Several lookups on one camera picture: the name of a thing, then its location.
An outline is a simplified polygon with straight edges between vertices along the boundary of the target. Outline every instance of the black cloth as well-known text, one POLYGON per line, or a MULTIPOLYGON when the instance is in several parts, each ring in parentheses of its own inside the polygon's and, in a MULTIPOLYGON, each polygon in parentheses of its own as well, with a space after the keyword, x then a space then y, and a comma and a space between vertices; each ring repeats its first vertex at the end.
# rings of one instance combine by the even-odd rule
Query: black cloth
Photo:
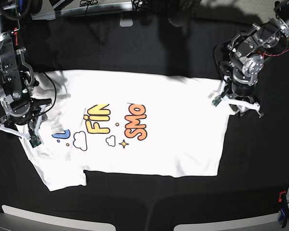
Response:
MULTIPOLYGON (((174 28, 150 15, 135 15, 134 25, 122 28, 119 17, 23 25, 27 56, 39 71, 91 69, 218 79, 213 47, 249 29, 197 20, 174 28)), ((289 53, 265 64, 255 94, 264 117, 259 119, 255 112, 230 117, 216 177, 86 171, 87 186, 49 192, 17 138, 1 132, 0 211, 9 205, 111 223, 118 231, 169 231, 178 224, 276 213, 279 193, 289 186, 289 53)))

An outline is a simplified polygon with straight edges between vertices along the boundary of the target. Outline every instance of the star graphic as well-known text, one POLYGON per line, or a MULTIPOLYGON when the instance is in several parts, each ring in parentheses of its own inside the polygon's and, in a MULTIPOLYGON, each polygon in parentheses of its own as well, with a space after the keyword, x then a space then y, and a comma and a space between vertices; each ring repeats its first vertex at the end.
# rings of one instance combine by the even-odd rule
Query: star graphic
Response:
POLYGON ((124 140, 122 143, 119 143, 119 144, 121 144, 123 146, 123 148, 125 148, 126 145, 129 145, 129 143, 126 143, 124 140))

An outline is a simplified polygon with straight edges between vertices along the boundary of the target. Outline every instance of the white t-shirt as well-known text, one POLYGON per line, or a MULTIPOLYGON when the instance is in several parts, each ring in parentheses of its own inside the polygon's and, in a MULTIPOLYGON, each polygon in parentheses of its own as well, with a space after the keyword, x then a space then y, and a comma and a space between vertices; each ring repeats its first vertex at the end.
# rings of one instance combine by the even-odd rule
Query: white t-shirt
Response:
MULTIPOLYGON (((50 191, 86 185, 84 170, 216 176, 230 107, 211 104, 220 81, 107 72, 48 73, 57 101, 39 134, 21 144, 50 191)), ((36 98, 54 97, 41 74, 36 98)))

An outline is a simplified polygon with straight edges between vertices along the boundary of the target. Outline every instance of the red wire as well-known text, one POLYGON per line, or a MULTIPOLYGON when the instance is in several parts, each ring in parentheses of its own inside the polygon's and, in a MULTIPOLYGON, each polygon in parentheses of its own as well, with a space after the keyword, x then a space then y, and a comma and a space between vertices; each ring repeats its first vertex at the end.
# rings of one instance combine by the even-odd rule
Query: red wire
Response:
POLYGON ((285 47, 284 51, 281 52, 280 54, 267 54, 267 53, 260 53, 260 54, 266 55, 266 56, 270 56, 270 57, 271 57, 271 56, 280 56, 280 55, 282 55, 282 54, 284 54, 284 53, 286 53, 286 52, 289 51, 289 49, 287 49, 287 47, 288 47, 288 43, 287 43, 287 46, 285 47))

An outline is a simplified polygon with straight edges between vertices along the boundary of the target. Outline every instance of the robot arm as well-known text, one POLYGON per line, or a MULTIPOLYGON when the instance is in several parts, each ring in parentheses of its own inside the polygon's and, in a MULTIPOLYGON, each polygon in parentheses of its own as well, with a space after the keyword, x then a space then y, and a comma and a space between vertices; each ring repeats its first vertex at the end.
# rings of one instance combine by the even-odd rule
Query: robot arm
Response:
POLYGON ((278 4, 274 11, 276 19, 262 26, 253 24, 250 32, 238 34, 227 45, 230 51, 228 74, 224 76, 225 83, 220 94, 212 102, 215 106, 224 100, 237 113, 244 114, 251 109, 260 117, 263 115, 252 94, 266 60, 263 54, 274 52, 278 44, 289 41, 289 0, 278 4))
MULTIPOLYGON (((16 6, 5 8, 5 14, 16 6)), ((38 82, 32 67, 26 63, 25 48, 17 48, 15 35, 19 22, 10 20, 0 13, 0 71, 3 84, 0 86, 0 103, 5 115, 0 118, 0 130, 30 140, 32 147, 41 144, 39 127, 47 119, 45 108, 51 99, 32 98, 32 91, 38 82), (15 125, 28 126, 28 134, 21 133, 15 125)))

